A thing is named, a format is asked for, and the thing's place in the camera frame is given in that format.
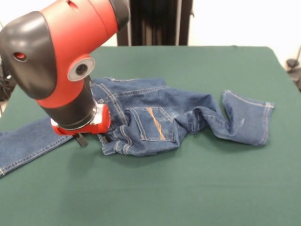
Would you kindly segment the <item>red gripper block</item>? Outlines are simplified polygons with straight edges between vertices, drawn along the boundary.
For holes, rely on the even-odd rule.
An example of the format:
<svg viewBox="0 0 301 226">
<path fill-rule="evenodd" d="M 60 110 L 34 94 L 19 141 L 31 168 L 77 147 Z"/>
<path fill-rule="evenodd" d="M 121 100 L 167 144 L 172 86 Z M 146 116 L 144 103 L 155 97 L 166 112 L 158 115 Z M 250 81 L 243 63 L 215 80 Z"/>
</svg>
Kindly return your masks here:
<svg viewBox="0 0 301 226">
<path fill-rule="evenodd" d="M 81 147 L 88 145 L 87 140 L 82 135 L 83 133 L 100 134 L 101 143 L 109 143 L 105 132 L 108 131 L 111 124 L 111 115 L 108 105 L 95 103 L 90 115 L 83 120 L 68 127 L 62 127 L 53 119 L 50 119 L 51 126 L 58 135 L 75 136 L 77 143 Z"/>
</svg>

